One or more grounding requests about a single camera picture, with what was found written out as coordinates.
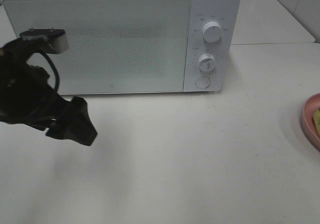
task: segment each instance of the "round button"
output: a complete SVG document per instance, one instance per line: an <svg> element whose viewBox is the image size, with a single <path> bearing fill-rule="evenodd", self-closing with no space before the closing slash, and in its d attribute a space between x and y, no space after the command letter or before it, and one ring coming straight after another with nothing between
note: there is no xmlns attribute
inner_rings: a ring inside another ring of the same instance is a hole
<svg viewBox="0 0 320 224"><path fill-rule="evenodd" d="M195 82L198 88L208 88L210 86L210 79L207 77L198 78Z"/></svg>
<svg viewBox="0 0 320 224"><path fill-rule="evenodd" d="M215 57L211 54L203 54L198 60L198 67L202 72L211 72L216 67Z"/></svg>
<svg viewBox="0 0 320 224"><path fill-rule="evenodd" d="M210 21L203 26L202 34L205 41L217 42L222 36L222 26L217 21Z"/></svg>

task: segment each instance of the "white knob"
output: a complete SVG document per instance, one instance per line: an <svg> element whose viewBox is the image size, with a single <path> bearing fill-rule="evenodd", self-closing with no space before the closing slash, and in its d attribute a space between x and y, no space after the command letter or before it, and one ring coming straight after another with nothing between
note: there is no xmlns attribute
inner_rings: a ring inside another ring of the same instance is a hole
<svg viewBox="0 0 320 224"><path fill-rule="evenodd" d="M199 69L202 72L211 72L216 67L215 57L211 54L203 54L200 56L198 60Z"/></svg>
<svg viewBox="0 0 320 224"><path fill-rule="evenodd" d="M222 26L216 21L210 21L203 26L202 34L205 41L214 43L222 36Z"/></svg>

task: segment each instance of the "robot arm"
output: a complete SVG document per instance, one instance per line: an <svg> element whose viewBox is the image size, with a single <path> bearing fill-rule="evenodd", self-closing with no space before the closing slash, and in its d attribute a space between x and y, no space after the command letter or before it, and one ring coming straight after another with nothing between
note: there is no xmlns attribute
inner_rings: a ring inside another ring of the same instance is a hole
<svg viewBox="0 0 320 224"><path fill-rule="evenodd" d="M48 129L48 137L90 146L97 132L87 102L80 97L69 102L57 93L59 74L47 55L67 49L63 29L30 29L0 48L0 121L26 124L40 131ZM50 76L43 68L27 64L34 53L41 54L52 68L54 88L48 85Z"/></svg>

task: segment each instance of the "microwave control panel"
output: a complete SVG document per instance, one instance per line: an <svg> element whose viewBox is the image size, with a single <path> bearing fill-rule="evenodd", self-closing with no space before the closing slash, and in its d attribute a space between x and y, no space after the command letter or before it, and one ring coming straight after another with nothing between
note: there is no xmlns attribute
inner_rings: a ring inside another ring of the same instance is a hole
<svg viewBox="0 0 320 224"><path fill-rule="evenodd" d="M219 91L240 0L191 0L184 92Z"/></svg>

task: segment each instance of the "tabletop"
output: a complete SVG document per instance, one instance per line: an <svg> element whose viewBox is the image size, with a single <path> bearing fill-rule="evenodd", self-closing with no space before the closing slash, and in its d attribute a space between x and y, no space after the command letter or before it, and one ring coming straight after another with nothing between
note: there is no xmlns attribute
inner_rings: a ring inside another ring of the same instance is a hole
<svg viewBox="0 0 320 224"><path fill-rule="evenodd" d="M91 147L0 124L1 223L318 223L299 118L319 60L316 43L233 45L221 92L85 96Z"/></svg>
<svg viewBox="0 0 320 224"><path fill-rule="evenodd" d="M0 44L15 38L0 6ZM241 0L232 44L312 43L315 39L277 0Z"/></svg>

